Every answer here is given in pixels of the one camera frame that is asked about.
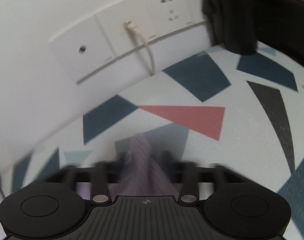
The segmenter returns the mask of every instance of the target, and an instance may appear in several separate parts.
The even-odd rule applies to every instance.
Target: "red triangle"
[[[224,107],[214,106],[139,106],[167,120],[219,140]]]

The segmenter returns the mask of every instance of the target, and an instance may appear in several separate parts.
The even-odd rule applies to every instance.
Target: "wall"
[[[72,119],[148,77],[148,59],[139,51],[76,85],[49,50],[50,37],[65,26],[118,1],[0,0],[0,171]],[[200,25],[152,44],[152,50],[161,70],[209,46]]]

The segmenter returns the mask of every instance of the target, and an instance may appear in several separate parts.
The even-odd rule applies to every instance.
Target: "black round hole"
[[[86,51],[86,46],[82,45],[79,49],[79,53],[83,54]]]

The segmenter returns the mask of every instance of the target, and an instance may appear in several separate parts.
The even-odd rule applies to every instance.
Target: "cable connector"
[[[152,54],[152,51],[149,47],[148,42],[146,41],[146,39],[140,33],[139,27],[132,21],[126,21],[125,23],[123,23],[123,25],[129,32],[132,32],[135,35],[137,35],[139,37],[139,39],[142,41],[144,47],[147,49],[148,55],[149,55],[150,60],[151,60],[150,74],[151,74],[151,76],[155,75],[155,63],[154,63],[153,54]]]

